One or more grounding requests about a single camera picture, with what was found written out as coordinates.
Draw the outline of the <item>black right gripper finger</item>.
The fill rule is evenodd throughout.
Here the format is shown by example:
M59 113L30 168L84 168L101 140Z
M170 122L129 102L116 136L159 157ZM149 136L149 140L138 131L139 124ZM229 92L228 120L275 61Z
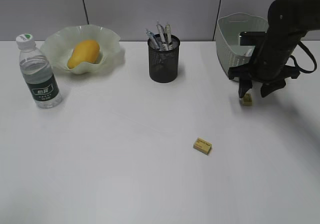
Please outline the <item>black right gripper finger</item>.
M238 86L238 96L242 99L247 91L249 91L253 87L251 79L243 79L239 78L239 86Z
M265 98L269 94L279 89L283 89L286 86L285 80L277 80L272 83L263 83L260 88L260 94L262 98Z

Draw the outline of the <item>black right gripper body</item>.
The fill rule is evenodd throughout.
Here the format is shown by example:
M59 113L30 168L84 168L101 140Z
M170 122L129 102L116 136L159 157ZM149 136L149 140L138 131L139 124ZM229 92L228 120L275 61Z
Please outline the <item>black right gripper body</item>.
M232 66L227 71L230 80L237 79L240 86L252 86L253 82L262 84L273 84L287 78L297 79L300 71L296 66L289 66L282 62L271 62L268 60L248 57L243 64Z

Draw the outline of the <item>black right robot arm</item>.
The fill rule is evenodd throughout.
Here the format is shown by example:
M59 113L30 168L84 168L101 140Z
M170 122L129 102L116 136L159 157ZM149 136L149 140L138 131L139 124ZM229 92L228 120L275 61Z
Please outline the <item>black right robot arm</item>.
M286 79L297 79L300 73L311 74L318 65L314 55L301 39L310 31L320 28L320 0L275 0L268 9L267 31L243 31L239 34L241 46L253 46L248 63L228 69L230 80L239 79L238 95L243 98L253 87L261 83L261 97L286 86ZM303 69L292 55L300 47L312 60L312 70ZM294 65L289 66L289 59Z

